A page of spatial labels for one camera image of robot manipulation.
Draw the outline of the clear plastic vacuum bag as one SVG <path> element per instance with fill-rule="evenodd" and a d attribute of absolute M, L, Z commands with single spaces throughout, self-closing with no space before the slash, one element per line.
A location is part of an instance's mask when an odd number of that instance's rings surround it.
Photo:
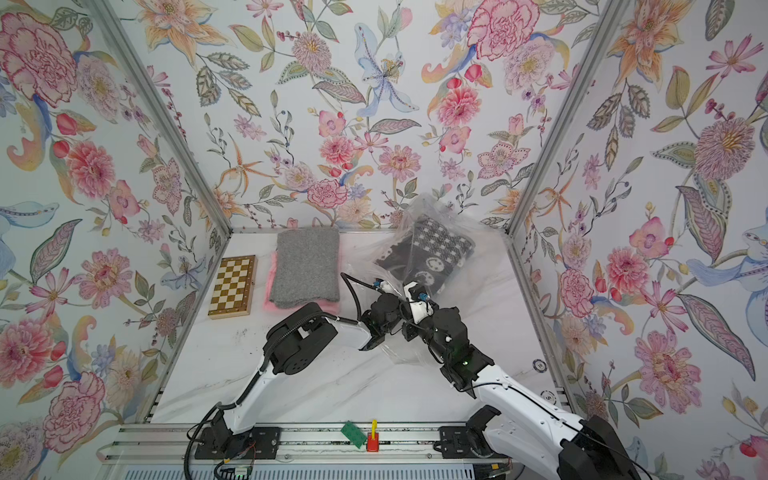
<path fill-rule="evenodd" d="M 500 231 L 436 200 L 419 196 L 402 214 L 392 233 L 355 250 L 345 268 L 350 285 L 374 292 L 372 304 L 361 307 L 369 332 L 363 351 L 397 334 L 429 338 L 434 311 L 476 303 L 508 261 Z"/>

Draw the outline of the black white patterned blanket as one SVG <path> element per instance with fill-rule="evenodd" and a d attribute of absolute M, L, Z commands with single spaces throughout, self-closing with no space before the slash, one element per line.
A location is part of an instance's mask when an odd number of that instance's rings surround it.
<path fill-rule="evenodd" d="M 474 249 L 471 238 L 422 215 L 401 240 L 383 251 L 375 264 L 403 285 L 418 282 L 434 296 L 444 290 L 452 274 L 464 266 Z"/>

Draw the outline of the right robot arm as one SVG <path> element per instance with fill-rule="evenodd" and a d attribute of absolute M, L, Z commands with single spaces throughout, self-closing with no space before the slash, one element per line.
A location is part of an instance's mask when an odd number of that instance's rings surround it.
<path fill-rule="evenodd" d="M 534 393 L 508 375 L 468 338 L 457 308 L 407 302 L 399 308 L 406 338 L 416 335 L 435 354 L 443 377 L 483 404 L 493 429 L 475 430 L 490 449 L 518 460 L 546 479 L 641 479 L 650 474 L 632 460 L 602 417 L 585 420 Z"/>

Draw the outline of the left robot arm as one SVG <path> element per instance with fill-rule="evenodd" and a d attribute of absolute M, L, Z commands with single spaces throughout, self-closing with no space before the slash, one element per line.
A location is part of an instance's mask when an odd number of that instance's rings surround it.
<path fill-rule="evenodd" d="M 214 432 L 250 431 L 257 423 L 258 398 L 278 376 L 302 372 L 330 345 L 372 350 L 402 319 L 402 300 L 391 293 L 381 294 L 358 320 L 333 315 L 315 302 L 304 305 L 268 331 L 262 363 L 243 392 L 216 406 Z"/>

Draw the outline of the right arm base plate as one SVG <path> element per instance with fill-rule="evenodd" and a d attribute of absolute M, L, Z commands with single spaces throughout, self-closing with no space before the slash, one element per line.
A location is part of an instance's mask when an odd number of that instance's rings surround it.
<path fill-rule="evenodd" d="M 433 443 L 433 449 L 443 459 L 502 459 L 504 455 L 491 449 L 484 436 L 484 431 L 462 426 L 441 426 L 439 438 Z"/>

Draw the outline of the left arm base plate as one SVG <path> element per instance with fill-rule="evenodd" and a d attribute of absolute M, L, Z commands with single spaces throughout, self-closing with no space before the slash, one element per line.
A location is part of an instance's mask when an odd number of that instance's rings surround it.
<path fill-rule="evenodd" d="M 228 434 L 227 430 L 205 427 L 195 460 L 250 459 L 275 460 L 282 430 L 279 427 L 254 427 L 241 434 Z"/>

